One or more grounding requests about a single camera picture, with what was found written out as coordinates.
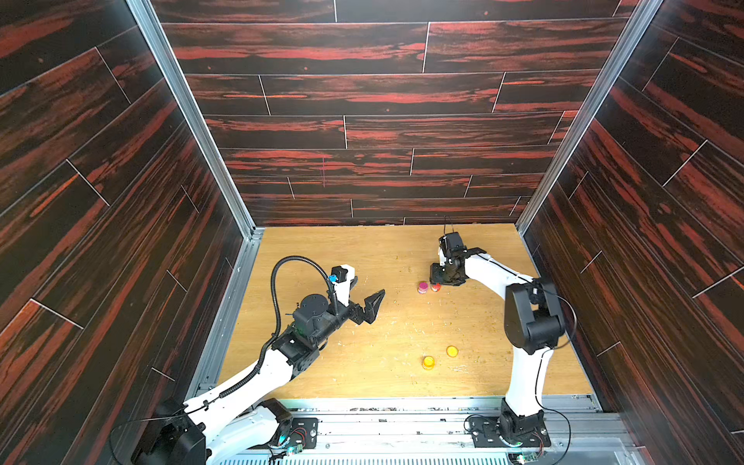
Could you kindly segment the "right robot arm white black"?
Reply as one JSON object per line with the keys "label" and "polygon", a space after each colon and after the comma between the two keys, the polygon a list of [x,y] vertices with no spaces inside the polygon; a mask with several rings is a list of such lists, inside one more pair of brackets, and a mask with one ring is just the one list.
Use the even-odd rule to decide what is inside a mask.
{"label": "right robot arm white black", "polygon": [[475,280],[504,300],[504,331],[513,346],[513,369],[498,418],[498,439],[510,447],[548,446],[542,394],[549,361],[566,332],[554,285],[499,263],[456,232],[439,238],[430,282],[460,286]]}

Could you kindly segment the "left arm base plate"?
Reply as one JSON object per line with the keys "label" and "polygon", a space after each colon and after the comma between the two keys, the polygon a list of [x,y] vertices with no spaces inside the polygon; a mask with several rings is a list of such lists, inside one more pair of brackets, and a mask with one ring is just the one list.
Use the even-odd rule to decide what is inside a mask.
{"label": "left arm base plate", "polygon": [[265,444],[254,446],[257,450],[289,451],[300,453],[315,450],[318,444],[319,420],[317,418],[294,417],[290,422],[283,422],[274,436]]}

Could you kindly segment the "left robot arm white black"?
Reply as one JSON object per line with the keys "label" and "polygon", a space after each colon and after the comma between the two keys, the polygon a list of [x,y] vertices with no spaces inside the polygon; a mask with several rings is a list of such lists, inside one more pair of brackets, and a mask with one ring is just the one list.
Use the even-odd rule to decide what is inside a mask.
{"label": "left robot arm white black", "polygon": [[306,296],[262,362],[182,404],[172,398],[161,403],[130,462],[217,464],[240,446],[267,443],[281,424],[280,414],[254,405],[306,371],[319,358],[323,343],[346,322],[373,324],[385,295],[381,290],[362,305],[350,301],[338,306],[321,294]]}

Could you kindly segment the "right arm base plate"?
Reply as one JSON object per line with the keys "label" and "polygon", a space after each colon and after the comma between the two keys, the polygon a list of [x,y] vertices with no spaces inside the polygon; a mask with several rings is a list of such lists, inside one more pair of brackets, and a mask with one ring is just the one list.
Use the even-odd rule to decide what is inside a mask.
{"label": "right arm base plate", "polygon": [[474,446],[480,449],[546,449],[551,446],[543,414],[529,417],[471,415],[465,418],[464,429]]}

